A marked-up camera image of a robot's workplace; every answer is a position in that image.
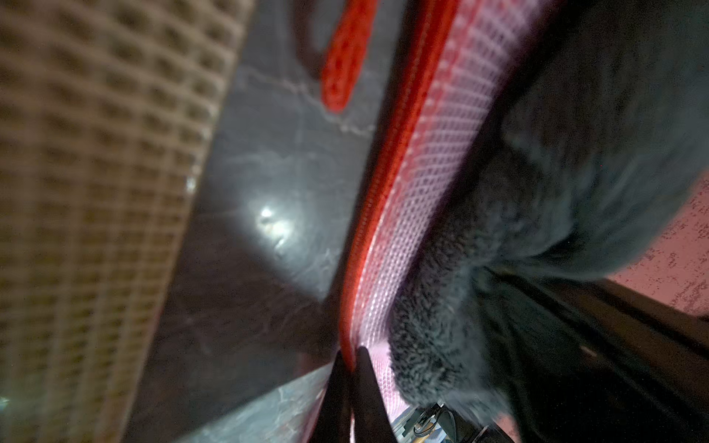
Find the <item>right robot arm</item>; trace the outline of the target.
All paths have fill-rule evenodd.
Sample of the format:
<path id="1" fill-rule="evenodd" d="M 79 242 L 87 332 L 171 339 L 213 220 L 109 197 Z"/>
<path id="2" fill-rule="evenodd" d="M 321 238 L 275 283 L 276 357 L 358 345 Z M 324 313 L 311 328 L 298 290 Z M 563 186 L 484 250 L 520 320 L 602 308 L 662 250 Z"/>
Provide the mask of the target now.
<path id="1" fill-rule="evenodd" d="M 524 442 L 705 442 L 708 323 L 613 282 L 478 269 L 402 290 L 400 395 Z"/>

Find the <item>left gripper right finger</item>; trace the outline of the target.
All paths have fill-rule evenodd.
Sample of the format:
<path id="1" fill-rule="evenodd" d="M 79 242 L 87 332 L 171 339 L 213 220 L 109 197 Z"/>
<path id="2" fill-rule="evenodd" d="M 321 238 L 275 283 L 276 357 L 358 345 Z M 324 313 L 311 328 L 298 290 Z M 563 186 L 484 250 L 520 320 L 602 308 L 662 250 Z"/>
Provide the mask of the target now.
<path id="1" fill-rule="evenodd" d="M 363 346 L 356 351 L 353 413 L 356 443 L 397 443 L 369 351 Z"/>

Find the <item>yellow mesh document bag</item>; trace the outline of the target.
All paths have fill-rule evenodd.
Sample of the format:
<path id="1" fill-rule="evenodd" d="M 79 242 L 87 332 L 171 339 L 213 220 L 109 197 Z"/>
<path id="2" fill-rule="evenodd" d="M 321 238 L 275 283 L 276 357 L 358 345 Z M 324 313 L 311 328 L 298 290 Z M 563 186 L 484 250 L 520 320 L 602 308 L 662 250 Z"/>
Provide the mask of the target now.
<path id="1" fill-rule="evenodd" d="M 118 442 L 254 10 L 1 5 L 1 439 Z"/>

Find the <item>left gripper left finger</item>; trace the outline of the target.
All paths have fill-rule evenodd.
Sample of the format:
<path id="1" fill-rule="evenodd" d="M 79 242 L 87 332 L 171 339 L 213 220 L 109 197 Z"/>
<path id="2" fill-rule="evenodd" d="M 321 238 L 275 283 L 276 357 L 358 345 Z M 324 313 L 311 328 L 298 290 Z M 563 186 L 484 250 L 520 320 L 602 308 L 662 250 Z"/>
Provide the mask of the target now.
<path id="1" fill-rule="evenodd" d="M 349 443 L 351 441 L 352 406 L 351 373 L 342 353 L 338 352 L 321 401 L 309 443 Z"/>

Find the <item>dark grey cloth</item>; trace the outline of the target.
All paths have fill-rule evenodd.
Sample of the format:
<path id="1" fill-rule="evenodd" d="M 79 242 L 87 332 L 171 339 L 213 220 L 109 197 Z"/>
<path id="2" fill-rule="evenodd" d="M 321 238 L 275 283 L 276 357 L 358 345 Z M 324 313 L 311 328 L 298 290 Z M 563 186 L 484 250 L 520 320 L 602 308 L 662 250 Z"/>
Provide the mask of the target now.
<path id="1" fill-rule="evenodd" d="M 391 308 L 395 385 L 489 422 L 509 411 L 478 271 L 593 281 L 653 243 L 708 168 L 708 5 L 597 1 L 502 116 Z"/>

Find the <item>pink mesh document bag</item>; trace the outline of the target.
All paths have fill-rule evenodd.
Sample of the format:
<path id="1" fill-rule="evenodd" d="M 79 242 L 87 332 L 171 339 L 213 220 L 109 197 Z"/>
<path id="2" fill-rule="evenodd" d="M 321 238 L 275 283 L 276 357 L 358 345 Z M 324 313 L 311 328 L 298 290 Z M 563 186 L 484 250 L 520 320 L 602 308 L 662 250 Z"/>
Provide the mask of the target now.
<path id="1" fill-rule="evenodd" d="M 407 12 L 393 99 L 374 143 L 339 291 L 339 352 L 353 376 L 370 354 L 390 423 L 404 402 L 393 383 L 386 322 L 430 223 L 491 108 L 555 1 L 417 1 Z"/>

